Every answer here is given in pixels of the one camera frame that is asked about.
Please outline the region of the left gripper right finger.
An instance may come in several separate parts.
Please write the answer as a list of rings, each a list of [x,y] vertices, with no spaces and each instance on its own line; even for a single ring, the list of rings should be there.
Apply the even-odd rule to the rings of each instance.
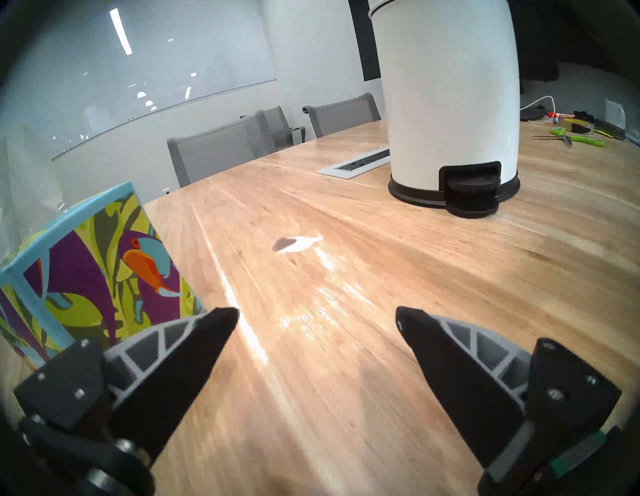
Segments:
[[[560,342],[529,352],[467,322],[398,306],[395,324],[482,466],[480,483],[602,483],[623,440],[622,391]]]

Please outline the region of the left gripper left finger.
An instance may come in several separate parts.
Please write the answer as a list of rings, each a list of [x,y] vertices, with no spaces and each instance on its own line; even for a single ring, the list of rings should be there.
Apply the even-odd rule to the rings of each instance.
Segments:
[[[63,350],[14,388],[27,418],[92,441],[126,439],[154,461],[209,379],[239,321],[215,308],[147,328],[104,352],[97,338]]]

